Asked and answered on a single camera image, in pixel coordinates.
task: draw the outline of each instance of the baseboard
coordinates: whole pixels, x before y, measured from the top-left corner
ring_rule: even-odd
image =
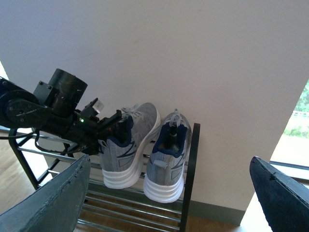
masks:
[[[213,204],[190,202],[189,215],[239,226],[245,211]]]

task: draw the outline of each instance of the gray sneaker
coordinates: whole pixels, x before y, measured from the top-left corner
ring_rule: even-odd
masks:
[[[106,141],[99,140],[104,184],[112,189],[134,185],[143,167],[143,150],[156,136],[160,115],[151,103],[122,108],[122,120]]]
[[[180,197],[191,136],[189,122],[177,109],[165,118],[147,163],[144,180],[144,193],[151,200],[170,203]]]

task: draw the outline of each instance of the black cylindrical motor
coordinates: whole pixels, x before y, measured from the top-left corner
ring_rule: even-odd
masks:
[[[56,69],[48,85],[58,90],[51,108],[60,117],[68,117],[73,113],[87,88],[84,81],[61,69]]]

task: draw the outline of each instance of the metal shoe rack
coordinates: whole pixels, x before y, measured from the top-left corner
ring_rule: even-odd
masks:
[[[173,203],[157,203],[143,194],[140,187],[142,184],[121,190],[110,189],[104,186],[103,178],[98,180],[98,178],[93,178],[91,174],[87,196],[75,231],[185,232],[197,161],[199,132],[200,124],[195,123],[192,131],[190,155],[185,164],[185,185],[182,197],[179,200]],[[15,129],[9,132],[10,136],[16,134],[17,130]],[[61,172],[59,170],[61,163],[68,163],[67,165],[69,165],[77,160],[77,157],[43,152],[25,146],[26,143],[33,142],[33,140],[34,136],[31,135],[23,139],[10,139],[9,143],[32,185],[35,189],[38,189],[43,185],[47,176],[50,176],[50,174],[55,176]],[[43,135],[40,135],[40,140],[63,143],[66,146],[70,144],[70,141]],[[36,177],[24,156],[24,152],[43,155],[47,160],[52,161],[41,176]],[[147,163],[148,158],[149,154],[144,154],[144,164]],[[92,161],[91,167],[91,171],[96,170],[96,172],[101,173],[101,166],[98,162]],[[144,176],[145,172],[142,172],[139,182],[143,182]]]

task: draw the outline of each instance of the white shoe sole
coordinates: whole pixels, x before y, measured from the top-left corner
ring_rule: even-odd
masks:
[[[150,143],[159,132],[161,118],[158,110],[156,111],[156,121],[151,131],[145,136],[138,147],[131,166],[122,172],[108,172],[102,169],[104,184],[111,189],[125,189],[134,185],[141,174],[143,168],[144,148]]]
[[[179,180],[171,186],[158,185],[152,182],[146,175],[144,180],[144,194],[153,201],[171,203],[180,197],[183,191],[183,185],[183,172]]]

